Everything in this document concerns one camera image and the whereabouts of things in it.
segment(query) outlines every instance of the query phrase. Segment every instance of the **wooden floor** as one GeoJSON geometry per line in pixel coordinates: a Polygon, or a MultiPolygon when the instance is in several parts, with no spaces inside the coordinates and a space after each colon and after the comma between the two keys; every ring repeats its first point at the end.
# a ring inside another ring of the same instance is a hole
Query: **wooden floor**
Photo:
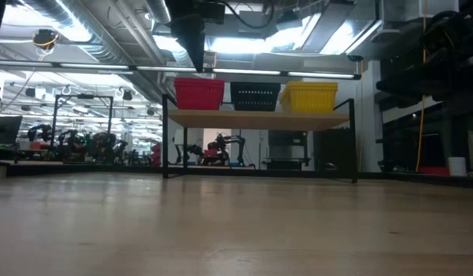
{"type": "Polygon", "coordinates": [[[153,174],[6,179],[1,275],[473,275],[473,190],[153,174]]]}

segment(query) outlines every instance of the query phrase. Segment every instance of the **black basket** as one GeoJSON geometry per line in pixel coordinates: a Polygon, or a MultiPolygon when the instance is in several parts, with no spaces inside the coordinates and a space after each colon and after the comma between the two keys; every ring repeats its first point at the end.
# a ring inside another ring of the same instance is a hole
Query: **black basket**
{"type": "Polygon", "coordinates": [[[231,100],[238,111],[275,111],[281,84],[231,83],[231,100]]]}

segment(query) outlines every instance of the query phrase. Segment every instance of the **plastic basket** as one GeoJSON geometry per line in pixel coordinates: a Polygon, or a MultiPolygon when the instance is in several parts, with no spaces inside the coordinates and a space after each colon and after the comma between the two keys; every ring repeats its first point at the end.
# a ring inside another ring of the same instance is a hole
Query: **plastic basket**
{"type": "Polygon", "coordinates": [[[300,113],[332,113],[338,83],[302,82],[287,83],[281,96],[282,110],[300,113]]]}
{"type": "Polygon", "coordinates": [[[281,84],[231,83],[231,100],[238,111],[275,111],[281,84]]]}
{"type": "Polygon", "coordinates": [[[224,81],[177,77],[175,89],[180,110],[219,110],[224,81]]]}

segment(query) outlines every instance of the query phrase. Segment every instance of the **shelf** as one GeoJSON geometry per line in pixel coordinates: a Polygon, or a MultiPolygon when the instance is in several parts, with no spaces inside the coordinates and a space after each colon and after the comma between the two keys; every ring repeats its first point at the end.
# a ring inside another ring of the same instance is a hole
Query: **shelf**
{"type": "Polygon", "coordinates": [[[349,115],[336,113],[168,110],[168,118],[182,127],[191,128],[321,131],[347,122],[349,115]]]}

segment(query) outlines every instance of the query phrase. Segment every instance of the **white bucket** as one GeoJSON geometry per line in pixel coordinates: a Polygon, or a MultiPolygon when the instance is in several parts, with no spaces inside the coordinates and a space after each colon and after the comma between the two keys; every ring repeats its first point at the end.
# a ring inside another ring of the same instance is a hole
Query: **white bucket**
{"type": "Polygon", "coordinates": [[[466,159],[464,157],[449,157],[449,174],[451,176],[466,176],[466,159]]]}

